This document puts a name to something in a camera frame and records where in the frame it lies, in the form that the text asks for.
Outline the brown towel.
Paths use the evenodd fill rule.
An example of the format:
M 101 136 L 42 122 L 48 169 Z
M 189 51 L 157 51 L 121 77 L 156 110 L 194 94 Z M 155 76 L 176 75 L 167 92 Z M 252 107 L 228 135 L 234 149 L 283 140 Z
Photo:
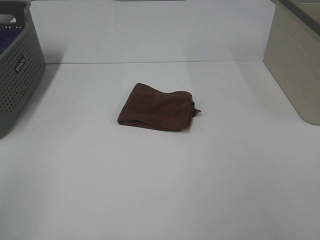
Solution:
M 123 126 L 165 132 L 180 132 L 191 126 L 201 110 L 187 91 L 161 92 L 137 83 L 117 118 Z

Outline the grey perforated laundry basket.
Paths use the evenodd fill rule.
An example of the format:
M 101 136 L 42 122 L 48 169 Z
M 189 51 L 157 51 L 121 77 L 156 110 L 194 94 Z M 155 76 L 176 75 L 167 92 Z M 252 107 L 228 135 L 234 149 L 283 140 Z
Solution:
M 26 0 L 2 0 L 0 13 L 14 22 L 0 30 L 21 29 L 18 37 L 0 54 L 0 136 L 7 135 L 26 108 L 44 75 L 46 64 Z

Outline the beige storage bin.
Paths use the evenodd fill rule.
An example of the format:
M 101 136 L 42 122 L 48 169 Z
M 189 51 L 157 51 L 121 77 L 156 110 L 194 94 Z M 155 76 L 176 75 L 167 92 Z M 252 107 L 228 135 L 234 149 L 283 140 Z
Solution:
M 306 122 L 320 123 L 320 2 L 278 0 L 263 62 Z

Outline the purple cloth in basket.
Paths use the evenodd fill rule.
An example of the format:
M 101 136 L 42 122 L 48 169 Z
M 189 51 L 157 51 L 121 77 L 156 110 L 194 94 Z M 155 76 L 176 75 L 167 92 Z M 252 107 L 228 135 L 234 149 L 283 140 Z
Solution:
M 19 28 L 6 28 L 0 30 L 0 53 L 2 54 L 6 48 L 19 36 L 22 32 Z

